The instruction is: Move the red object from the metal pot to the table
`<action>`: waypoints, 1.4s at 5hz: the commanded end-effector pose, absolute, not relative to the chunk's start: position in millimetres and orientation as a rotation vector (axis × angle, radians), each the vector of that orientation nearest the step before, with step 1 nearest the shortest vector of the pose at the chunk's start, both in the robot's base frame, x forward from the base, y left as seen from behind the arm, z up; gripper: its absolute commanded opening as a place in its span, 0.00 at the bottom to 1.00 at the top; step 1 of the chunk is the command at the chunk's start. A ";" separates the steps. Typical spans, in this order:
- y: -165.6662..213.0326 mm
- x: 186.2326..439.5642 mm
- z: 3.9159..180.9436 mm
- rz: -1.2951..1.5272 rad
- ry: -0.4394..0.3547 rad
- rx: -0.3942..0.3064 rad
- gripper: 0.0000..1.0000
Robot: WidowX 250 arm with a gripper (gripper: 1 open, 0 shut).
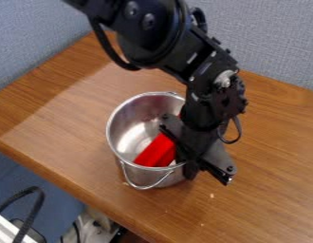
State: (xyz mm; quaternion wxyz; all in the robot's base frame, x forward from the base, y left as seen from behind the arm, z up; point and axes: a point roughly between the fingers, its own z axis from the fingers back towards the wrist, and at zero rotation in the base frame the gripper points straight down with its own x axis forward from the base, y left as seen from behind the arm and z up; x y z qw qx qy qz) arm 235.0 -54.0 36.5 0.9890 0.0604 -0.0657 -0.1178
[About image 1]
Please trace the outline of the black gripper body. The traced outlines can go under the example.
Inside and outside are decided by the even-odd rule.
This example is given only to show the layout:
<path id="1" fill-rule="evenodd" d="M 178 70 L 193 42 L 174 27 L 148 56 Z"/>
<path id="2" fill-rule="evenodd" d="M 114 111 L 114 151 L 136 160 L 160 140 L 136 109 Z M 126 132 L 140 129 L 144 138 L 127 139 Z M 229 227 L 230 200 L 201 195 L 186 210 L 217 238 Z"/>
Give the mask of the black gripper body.
<path id="1" fill-rule="evenodd" d="M 207 171 L 223 185 L 229 185 L 237 174 L 237 165 L 225 145 L 234 144 L 242 137 L 238 115 L 249 104 L 246 86 L 241 77 L 229 77 L 230 86 L 213 86 L 211 92 L 195 99 L 186 91 L 181 115 L 166 113 L 160 118 L 159 130 L 177 145 L 177 163 L 195 160 L 201 171 Z"/>

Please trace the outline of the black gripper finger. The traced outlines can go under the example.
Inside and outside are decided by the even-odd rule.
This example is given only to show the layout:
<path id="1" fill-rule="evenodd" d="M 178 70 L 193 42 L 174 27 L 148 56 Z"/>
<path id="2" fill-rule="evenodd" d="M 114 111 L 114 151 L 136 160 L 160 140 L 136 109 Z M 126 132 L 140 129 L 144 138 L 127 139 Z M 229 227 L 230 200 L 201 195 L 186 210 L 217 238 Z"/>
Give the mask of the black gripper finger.
<path id="1" fill-rule="evenodd" d="M 195 160 L 189 160 L 183 165 L 183 176 L 193 180 L 201 172 L 199 164 Z"/>

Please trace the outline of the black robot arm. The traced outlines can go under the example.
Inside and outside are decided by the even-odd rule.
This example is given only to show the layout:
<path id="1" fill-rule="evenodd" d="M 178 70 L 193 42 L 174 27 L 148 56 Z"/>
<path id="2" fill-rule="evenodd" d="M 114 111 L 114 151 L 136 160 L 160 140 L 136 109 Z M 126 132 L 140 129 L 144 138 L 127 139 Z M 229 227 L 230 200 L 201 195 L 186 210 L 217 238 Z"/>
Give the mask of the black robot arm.
<path id="1" fill-rule="evenodd" d="M 160 133 L 177 145 L 177 162 L 193 179 L 207 171 L 229 184 L 237 166 L 225 146 L 230 123 L 246 112 L 238 62 L 207 35 L 205 12 L 185 0 L 63 0 L 80 11 L 111 60 L 124 69 L 159 69 L 186 85 L 178 115 L 160 118 Z"/>

